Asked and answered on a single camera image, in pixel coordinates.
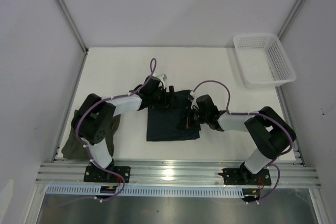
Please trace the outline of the dark teal shorts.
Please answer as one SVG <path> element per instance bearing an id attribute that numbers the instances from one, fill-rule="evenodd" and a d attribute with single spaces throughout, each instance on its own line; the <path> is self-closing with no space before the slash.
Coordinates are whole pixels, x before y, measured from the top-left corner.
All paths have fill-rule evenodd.
<path id="1" fill-rule="evenodd" d="M 200 138 L 201 127 L 179 130 L 178 123 L 187 108 L 191 107 L 188 95 L 191 90 L 175 93 L 178 107 L 174 109 L 148 108 L 146 140 L 148 142 L 187 141 Z"/>

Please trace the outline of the olive green shorts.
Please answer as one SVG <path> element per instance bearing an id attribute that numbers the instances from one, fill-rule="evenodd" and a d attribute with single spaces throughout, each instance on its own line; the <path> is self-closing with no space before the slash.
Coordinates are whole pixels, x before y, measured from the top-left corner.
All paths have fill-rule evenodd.
<path id="1" fill-rule="evenodd" d="M 106 134 L 106 143 L 109 154 L 113 156 L 114 143 L 113 136 L 118 130 L 120 124 L 121 115 L 114 116 L 110 121 L 110 129 Z M 63 157 L 69 160 L 88 161 L 89 154 L 83 147 L 83 143 L 80 143 L 76 139 L 76 134 L 73 129 L 70 130 L 69 137 L 61 150 Z"/>

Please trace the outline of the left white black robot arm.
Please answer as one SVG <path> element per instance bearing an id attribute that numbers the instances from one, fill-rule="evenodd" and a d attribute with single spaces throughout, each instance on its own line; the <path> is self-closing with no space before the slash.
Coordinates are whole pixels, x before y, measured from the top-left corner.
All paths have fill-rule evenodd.
<path id="1" fill-rule="evenodd" d="M 90 162 L 96 168 L 95 175 L 108 182 L 114 176 L 113 163 L 107 145 L 107 134 L 112 119 L 123 113 L 140 111 L 145 108 L 172 109 L 178 101 L 173 86 L 165 86 L 165 75 L 148 76 L 143 84 L 136 86 L 127 94 L 102 98 L 94 93 L 88 95 L 75 113 L 71 128 L 76 139 L 83 143 Z"/>

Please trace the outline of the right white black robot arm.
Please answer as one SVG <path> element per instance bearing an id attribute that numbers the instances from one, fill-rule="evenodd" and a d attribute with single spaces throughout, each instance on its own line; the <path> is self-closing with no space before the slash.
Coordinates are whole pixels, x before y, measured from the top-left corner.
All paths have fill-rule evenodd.
<path id="1" fill-rule="evenodd" d="M 196 99 L 187 106 L 178 129 L 193 129 L 207 124 L 215 131 L 249 133 L 256 145 L 254 152 L 241 164 L 240 179 L 251 184 L 259 172 L 271 165 L 279 156 L 287 154 L 297 139 L 294 130 L 269 106 L 255 112 L 219 110 L 209 95 Z"/>

